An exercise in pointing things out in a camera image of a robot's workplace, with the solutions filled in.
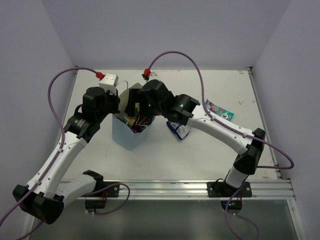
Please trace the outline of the yellow green Fox's candy bag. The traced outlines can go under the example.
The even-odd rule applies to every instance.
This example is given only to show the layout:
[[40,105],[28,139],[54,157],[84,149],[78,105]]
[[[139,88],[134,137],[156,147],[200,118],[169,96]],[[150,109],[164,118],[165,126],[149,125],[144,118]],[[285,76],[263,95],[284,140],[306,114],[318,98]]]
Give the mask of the yellow green Fox's candy bag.
[[128,103],[124,109],[122,120],[128,126],[132,127],[136,120],[139,117],[140,112],[140,104],[136,103]]

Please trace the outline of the red snack mix bag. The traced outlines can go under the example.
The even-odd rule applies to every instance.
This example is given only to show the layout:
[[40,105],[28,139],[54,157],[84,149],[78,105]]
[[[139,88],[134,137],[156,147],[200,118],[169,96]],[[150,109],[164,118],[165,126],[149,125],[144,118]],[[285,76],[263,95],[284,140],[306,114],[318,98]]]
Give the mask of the red snack mix bag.
[[152,123],[152,121],[153,119],[150,117],[138,116],[132,124],[132,126],[130,127],[130,129],[134,133],[141,133]]

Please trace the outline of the light blue paper bag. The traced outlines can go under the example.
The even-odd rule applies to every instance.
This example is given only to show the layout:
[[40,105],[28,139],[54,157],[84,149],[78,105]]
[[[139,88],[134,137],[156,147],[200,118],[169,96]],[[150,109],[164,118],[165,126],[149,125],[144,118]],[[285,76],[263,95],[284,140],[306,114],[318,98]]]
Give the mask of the light blue paper bag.
[[151,124],[155,120],[155,117],[152,118],[152,123],[142,132],[134,133],[131,130],[131,127],[128,127],[123,122],[124,110],[128,103],[129,89],[141,89],[143,86],[140,83],[135,83],[131,87],[127,87],[120,95],[119,111],[120,113],[114,114],[112,116],[112,139],[115,143],[125,148],[128,151],[132,151],[136,148],[149,134],[151,129]]

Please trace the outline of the blue white snack bag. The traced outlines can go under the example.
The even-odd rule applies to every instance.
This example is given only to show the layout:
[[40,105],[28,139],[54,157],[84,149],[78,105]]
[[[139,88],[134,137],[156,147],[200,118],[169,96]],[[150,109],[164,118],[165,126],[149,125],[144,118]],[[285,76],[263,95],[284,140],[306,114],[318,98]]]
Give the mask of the blue white snack bag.
[[183,140],[191,131],[191,127],[187,125],[183,125],[181,123],[175,123],[171,121],[167,121],[166,125],[168,129],[179,139]]

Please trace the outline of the green mint candy bag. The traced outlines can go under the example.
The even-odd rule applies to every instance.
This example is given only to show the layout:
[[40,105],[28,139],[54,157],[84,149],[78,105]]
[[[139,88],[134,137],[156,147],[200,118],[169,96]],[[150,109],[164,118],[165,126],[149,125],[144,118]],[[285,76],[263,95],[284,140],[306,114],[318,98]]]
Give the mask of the green mint candy bag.
[[212,113],[223,117],[224,119],[231,121],[234,117],[234,113],[230,112],[214,103],[212,103],[210,100],[206,99],[205,101],[205,106],[207,107],[208,110],[210,110]]

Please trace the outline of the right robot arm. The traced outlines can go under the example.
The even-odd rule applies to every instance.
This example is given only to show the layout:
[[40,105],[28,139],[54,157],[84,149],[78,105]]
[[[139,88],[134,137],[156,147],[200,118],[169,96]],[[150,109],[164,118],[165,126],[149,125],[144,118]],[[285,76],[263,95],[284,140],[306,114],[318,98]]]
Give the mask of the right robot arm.
[[162,116],[172,123],[198,129],[233,149],[237,157],[222,185],[223,192],[232,197],[241,190],[243,181],[256,172],[266,133],[261,128],[242,128],[206,110],[193,97],[173,95],[163,82],[153,79],[141,88],[129,89],[124,112],[129,117]]

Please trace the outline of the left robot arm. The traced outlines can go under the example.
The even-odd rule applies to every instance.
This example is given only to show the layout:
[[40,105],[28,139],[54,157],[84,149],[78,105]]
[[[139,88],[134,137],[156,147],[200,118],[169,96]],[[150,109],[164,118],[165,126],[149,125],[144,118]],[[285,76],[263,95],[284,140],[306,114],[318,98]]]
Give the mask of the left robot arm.
[[60,182],[77,155],[100,130],[109,114],[119,112],[118,92],[90,87],[82,97],[65,127],[52,154],[38,173],[26,184],[17,185],[13,197],[24,212],[50,225],[62,214],[64,208],[79,197],[103,193],[103,176],[86,170],[66,186]]

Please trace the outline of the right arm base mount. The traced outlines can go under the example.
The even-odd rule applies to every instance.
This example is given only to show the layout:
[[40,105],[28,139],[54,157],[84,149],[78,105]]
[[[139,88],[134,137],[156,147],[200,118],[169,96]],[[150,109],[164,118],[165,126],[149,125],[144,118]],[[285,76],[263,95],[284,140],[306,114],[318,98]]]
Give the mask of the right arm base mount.
[[220,199],[222,209],[227,209],[227,211],[232,214],[240,213],[243,208],[243,200],[253,197],[251,185],[248,181],[244,182],[243,187],[240,188],[237,194],[235,194],[237,189],[227,185],[222,178],[207,182],[206,190],[209,198]]

